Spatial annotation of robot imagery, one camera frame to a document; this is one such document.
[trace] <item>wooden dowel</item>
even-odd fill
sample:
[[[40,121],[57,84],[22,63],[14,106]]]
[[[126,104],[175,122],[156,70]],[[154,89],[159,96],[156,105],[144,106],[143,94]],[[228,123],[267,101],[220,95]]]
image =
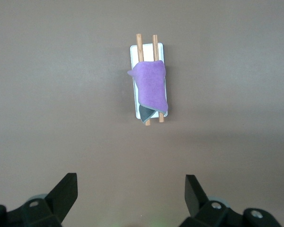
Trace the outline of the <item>wooden dowel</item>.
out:
[[[152,36],[152,49],[153,49],[153,60],[158,61],[159,60],[159,49],[158,49],[158,36],[153,35]],[[164,114],[159,112],[159,122],[164,122]]]
[[[139,60],[139,62],[141,62],[141,61],[144,61],[142,35],[137,34],[136,38],[137,38],[138,60]],[[145,122],[145,125],[149,126],[150,124],[151,124],[151,120],[148,119]]]

